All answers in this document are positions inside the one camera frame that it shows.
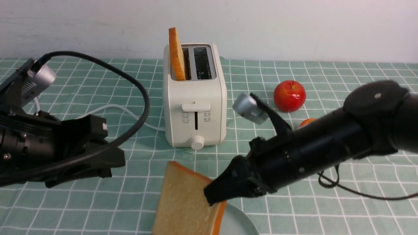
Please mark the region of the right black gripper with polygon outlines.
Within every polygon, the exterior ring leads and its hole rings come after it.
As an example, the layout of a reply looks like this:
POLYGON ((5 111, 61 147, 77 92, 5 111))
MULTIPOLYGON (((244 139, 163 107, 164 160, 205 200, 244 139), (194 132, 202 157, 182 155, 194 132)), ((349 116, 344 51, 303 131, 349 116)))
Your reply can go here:
POLYGON ((208 204, 260 197, 294 183, 292 153, 290 137, 252 140, 250 152, 245 157, 235 156, 221 175, 203 189, 208 204))

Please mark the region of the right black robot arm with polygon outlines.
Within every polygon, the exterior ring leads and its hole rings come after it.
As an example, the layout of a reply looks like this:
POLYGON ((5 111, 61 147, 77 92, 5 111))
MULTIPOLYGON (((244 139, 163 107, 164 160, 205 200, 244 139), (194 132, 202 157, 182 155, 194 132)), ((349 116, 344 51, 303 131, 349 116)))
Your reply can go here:
POLYGON ((204 188, 210 205, 276 193, 350 159, 417 153, 418 97, 393 80, 358 87, 341 108, 296 130, 253 93, 240 94, 233 109, 256 124, 269 117, 276 136, 251 140, 249 153, 204 188))

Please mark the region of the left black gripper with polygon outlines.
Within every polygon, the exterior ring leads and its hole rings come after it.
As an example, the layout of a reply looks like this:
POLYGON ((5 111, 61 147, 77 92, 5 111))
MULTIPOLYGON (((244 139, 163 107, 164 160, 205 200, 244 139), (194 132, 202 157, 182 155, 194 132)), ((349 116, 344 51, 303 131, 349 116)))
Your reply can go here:
MULTIPOLYGON (((57 147, 58 160, 66 160, 70 157, 79 157, 90 150, 105 146, 108 130, 106 119, 99 116, 87 115, 78 119, 62 121, 62 128, 58 132, 59 145, 57 147)), ((94 158, 71 166, 59 173, 46 177, 47 188, 60 185, 73 180, 86 178, 110 178, 112 168, 125 166, 124 150, 118 146, 100 153, 94 158)))

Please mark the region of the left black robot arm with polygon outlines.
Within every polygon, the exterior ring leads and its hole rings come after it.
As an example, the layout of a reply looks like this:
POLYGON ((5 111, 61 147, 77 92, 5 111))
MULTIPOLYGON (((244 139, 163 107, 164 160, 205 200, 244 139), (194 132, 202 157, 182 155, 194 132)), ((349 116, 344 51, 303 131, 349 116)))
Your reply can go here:
MULTIPOLYGON (((60 121, 44 111, 38 111, 30 117, 51 121, 55 126, 44 135, 1 127, 1 176, 79 157, 108 144, 105 118, 87 115, 60 121)), ((73 180, 109 178, 112 177, 112 168, 124 166, 124 150, 116 146, 82 164, 58 173, 34 177, 30 181, 43 182, 47 188, 51 188, 73 180)))

